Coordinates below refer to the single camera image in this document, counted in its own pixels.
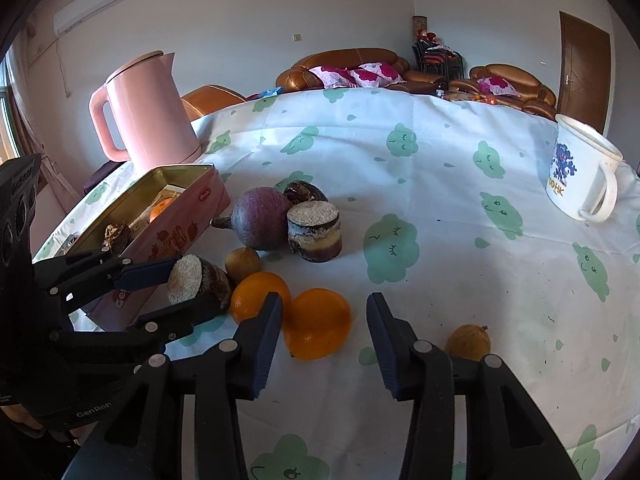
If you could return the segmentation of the left hand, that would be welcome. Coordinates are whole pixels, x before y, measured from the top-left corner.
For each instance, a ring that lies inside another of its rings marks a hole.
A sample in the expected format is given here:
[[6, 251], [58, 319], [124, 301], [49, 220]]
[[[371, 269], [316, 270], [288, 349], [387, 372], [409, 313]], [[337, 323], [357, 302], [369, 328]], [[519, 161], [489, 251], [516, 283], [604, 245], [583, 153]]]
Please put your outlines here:
[[21, 406], [21, 404], [12, 404], [12, 405], [2, 405], [2, 412], [12, 420], [12, 422], [17, 422], [18, 424], [22, 424], [24, 426], [29, 427], [32, 430], [43, 430], [43, 426], [40, 422], [37, 422], [31, 414]]

